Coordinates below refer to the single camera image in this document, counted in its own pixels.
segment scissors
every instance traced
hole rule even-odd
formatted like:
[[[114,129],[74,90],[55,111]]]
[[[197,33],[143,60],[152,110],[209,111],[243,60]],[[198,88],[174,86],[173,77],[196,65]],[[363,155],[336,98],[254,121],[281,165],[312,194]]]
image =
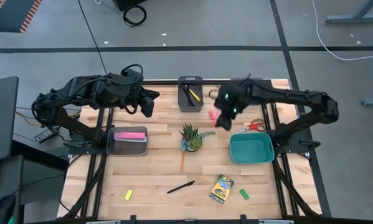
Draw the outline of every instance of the scissors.
[[[251,124],[249,124],[244,129],[236,132],[236,134],[240,134],[240,133],[243,133],[243,132],[248,131],[248,130],[257,130],[257,131],[260,131],[260,132],[264,132],[265,131],[265,124],[264,124],[263,120],[260,119],[260,118],[254,119],[251,122]]]

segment yellow crayon box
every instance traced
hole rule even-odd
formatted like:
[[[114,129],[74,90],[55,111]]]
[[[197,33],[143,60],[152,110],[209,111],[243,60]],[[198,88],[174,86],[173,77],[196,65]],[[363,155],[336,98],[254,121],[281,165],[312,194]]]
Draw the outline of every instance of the yellow crayon box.
[[[234,185],[234,181],[224,175],[219,175],[214,188],[211,191],[210,198],[223,204],[230,194],[230,189]]]

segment white cable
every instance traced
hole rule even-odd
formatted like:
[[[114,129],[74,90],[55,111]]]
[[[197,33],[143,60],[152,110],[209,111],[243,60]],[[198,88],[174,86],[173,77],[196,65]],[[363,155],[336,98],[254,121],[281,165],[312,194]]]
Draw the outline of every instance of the white cable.
[[[344,61],[351,61],[351,60],[360,60],[360,59],[366,59],[366,58],[373,58],[373,56],[366,56],[366,57],[360,57],[360,58],[341,58],[341,57],[338,57],[337,55],[335,55],[333,52],[331,52],[323,43],[322,39],[321,39],[321,36],[319,35],[319,29],[318,29],[318,14],[316,12],[316,6],[315,6],[315,1],[312,0],[312,5],[313,5],[313,9],[315,11],[315,18],[316,18],[316,34],[318,35],[318,39],[319,41],[321,42],[322,46],[331,54],[333,55],[334,57],[336,57],[337,59],[339,60],[344,60]]]

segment pink object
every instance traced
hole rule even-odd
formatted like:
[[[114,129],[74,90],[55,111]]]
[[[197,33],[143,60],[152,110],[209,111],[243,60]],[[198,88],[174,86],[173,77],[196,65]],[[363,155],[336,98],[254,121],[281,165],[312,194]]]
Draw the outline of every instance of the pink object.
[[[211,126],[215,126],[215,124],[217,124],[217,119],[220,114],[221,114],[221,110],[214,109],[214,110],[209,111],[209,116],[212,121]]]
[[[127,132],[120,132],[114,133],[114,139],[119,140],[140,140],[143,141],[145,139],[145,133],[127,133]]]

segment green eraser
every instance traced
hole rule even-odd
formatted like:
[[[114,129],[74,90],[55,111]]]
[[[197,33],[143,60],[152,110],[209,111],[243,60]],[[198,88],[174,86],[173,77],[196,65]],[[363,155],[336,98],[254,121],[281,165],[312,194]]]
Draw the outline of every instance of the green eraser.
[[[244,189],[241,189],[240,193],[242,194],[242,196],[245,200],[248,200],[250,198]]]

